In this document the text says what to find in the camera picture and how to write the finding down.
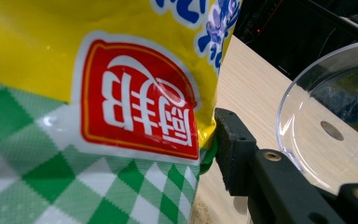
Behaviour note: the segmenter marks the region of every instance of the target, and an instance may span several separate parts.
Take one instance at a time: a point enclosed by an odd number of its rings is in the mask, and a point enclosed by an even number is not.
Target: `red logo label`
[[[177,64],[138,44],[93,41],[83,68],[83,138],[196,160],[197,102]]]

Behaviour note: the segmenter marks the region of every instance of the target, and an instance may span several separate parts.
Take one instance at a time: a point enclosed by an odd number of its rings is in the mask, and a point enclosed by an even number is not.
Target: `light wood surface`
[[[290,79],[233,36],[220,71],[217,106],[235,112],[253,134],[259,148],[279,149],[275,131],[276,117],[280,101],[290,84]],[[300,88],[296,91],[293,96],[308,97]],[[299,138],[297,141],[302,146],[310,146],[311,150],[305,153],[306,157],[316,161],[311,164],[310,173],[323,181],[315,181],[310,175],[307,177],[312,184],[320,187],[328,180],[330,191],[337,192],[340,183],[358,180],[358,162],[351,163],[353,159],[358,160],[358,133],[317,102],[311,102],[308,106],[311,107],[309,111],[315,112],[297,118],[296,128],[305,130],[302,134],[312,138]],[[332,139],[322,129],[322,120],[340,129],[344,141]],[[314,140],[320,146],[328,147],[328,150],[321,153],[320,149],[315,149]],[[347,147],[347,144],[353,147],[353,151],[337,151]],[[200,177],[196,198],[198,203],[206,204],[207,207],[207,214],[204,214],[207,218],[197,223],[247,223],[246,198],[229,196],[216,162],[208,173]],[[193,209],[196,212],[199,210],[196,204]]]

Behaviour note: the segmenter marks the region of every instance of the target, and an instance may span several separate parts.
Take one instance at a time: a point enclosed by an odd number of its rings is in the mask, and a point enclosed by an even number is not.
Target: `white and green checkered pattern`
[[[0,86],[0,223],[187,223],[199,166],[58,149],[63,103]]]

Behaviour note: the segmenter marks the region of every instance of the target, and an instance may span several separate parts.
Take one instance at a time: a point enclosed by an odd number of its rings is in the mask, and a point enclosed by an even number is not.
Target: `transparent bowl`
[[[277,138],[309,182],[337,193],[358,183],[358,43],[307,67],[284,94]]]

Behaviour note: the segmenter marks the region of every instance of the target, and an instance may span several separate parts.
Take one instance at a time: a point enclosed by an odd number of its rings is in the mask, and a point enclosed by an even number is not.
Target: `snack bag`
[[[239,0],[0,0],[0,223],[186,223]]]

